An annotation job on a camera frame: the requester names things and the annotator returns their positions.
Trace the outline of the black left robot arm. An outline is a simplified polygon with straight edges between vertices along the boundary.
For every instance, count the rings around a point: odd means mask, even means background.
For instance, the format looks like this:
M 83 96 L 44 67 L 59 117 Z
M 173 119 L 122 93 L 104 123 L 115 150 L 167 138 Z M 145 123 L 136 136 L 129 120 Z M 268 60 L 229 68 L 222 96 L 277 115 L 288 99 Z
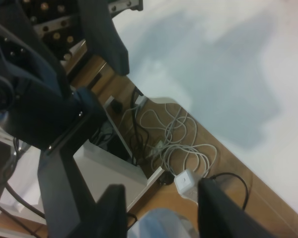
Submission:
M 125 238 L 125 187 L 94 200 L 74 154 L 106 119 L 87 88 L 72 91 L 65 69 L 18 0 L 0 0 L 0 127 L 41 151 L 38 182 L 52 238 Z

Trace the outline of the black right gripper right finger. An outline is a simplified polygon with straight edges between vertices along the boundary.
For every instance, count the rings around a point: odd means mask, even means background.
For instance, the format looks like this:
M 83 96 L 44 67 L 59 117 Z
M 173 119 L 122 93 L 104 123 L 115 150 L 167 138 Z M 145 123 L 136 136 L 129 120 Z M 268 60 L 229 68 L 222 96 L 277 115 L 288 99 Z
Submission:
M 198 183 L 198 230 L 201 238 L 272 238 L 213 181 Z

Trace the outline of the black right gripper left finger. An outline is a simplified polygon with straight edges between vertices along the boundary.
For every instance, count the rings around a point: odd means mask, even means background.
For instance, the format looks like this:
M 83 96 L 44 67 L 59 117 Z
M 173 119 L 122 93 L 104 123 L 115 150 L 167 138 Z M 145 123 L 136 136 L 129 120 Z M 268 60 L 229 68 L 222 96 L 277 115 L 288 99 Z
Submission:
M 75 232 L 77 238 L 125 238 L 127 236 L 127 212 L 125 187 L 108 186 L 94 205 L 91 214 Z

